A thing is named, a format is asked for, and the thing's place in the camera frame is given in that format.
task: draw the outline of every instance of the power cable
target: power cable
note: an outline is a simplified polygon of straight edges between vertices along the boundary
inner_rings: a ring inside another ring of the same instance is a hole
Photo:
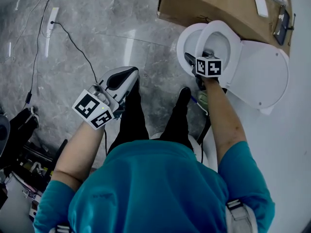
[[[72,40],[72,38],[71,38],[70,34],[68,33],[68,31],[67,31],[67,30],[63,27],[63,25],[62,25],[61,23],[59,23],[59,22],[51,21],[51,24],[59,24],[59,25],[63,28],[63,30],[68,34],[68,37],[69,37],[70,41],[74,44],[74,46],[76,47],[76,49],[79,50],[79,51],[83,54],[83,56],[85,57],[85,59],[87,60],[87,62],[89,63],[89,65],[91,66],[92,72],[93,72],[93,74],[94,74],[95,82],[97,83],[97,78],[96,78],[96,75],[95,75],[95,72],[94,72],[94,69],[93,69],[93,66],[92,66],[91,62],[88,60],[88,58],[87,58],[86,55],[83,53],[83,51],[80,50],[80,49],[77,47],[77,45],[74,43],[74,41]]]
[[[24,104],[24,106],[23,106],[23,108],[21,109],[21,111],[23,111],[23,110],[25,109],[26,104],[27,104],[27,103]]]
[[[46,9],[47,9],[49,4],[50,4],[50,0],[48,0],[47,3],[45,4],[44,12],[46,11]],[[34,84],[35,61],[37,60],[37,56],[38,56],[38,53],[39,53],[39,36],[40,36],[40,32],[41,32],[41,27],[42,27],[43,19],[44,19],[44,17],[42,16],[41,22],[40,22],[40,27],[39,27],[39,33],[38,33],[38,36],[37,36],[37,52],[35,54],[35,60],[34,60],[34,66],[33,66],[33,74],[32,74],[32,79],[31,79],[31,88],[30,88],[30,91],[27,94],[26,101],[25,101],[25,103],[28,103],[28,104],[29,104],[31,96],[32,96],[31,92],[33,90],[33,84]]]

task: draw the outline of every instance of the white toilet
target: white toilet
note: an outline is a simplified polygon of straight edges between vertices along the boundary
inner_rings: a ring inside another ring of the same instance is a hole
[[[192,67],[184,53],[200,57],[203,51],[213,52],[223,60],[221,87],[266,115],[286,92],[287,54],[269,44],[242,41],[223,21],[189,26],[181,33],[176,50],[181,67],[191,76]]]

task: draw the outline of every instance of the backpack strap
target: backpack strap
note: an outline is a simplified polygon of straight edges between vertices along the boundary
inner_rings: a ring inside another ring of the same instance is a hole
[[[53,228],[49,233],[72,233],[72,230],[69,224],[58,224],[56,228]]]
[[[229,201],[225,208],[228,233],[258,233],[253,210],[240,200]]]

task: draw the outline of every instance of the cardboard box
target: cardboard box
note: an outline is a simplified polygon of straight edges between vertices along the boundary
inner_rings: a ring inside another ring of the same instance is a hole
[[[292,16],[291,0],[287,11]],[[283,46],[275,40],[273,33],[278,20],[280,4],[266,0],[269,17],[257,14],[255,0],[160,0],[158,16],[176,24],[188,27],[194,23],[222,20],[241,39],[260,41],[290,53],[291,31],[288,31]]]

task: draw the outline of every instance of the forearm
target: forearm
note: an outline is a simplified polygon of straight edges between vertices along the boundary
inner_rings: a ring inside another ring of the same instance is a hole
[[[75,191],[79,189],[89,175],[103,134],[103,128],[94,130],[83,122],[60,155],[52,180],[61,181]]]
[[[204,83],[219,164],[225,153],[236,143],[246,141],[246,137],[241,121],[220,85],[213,79],[206,79]]]

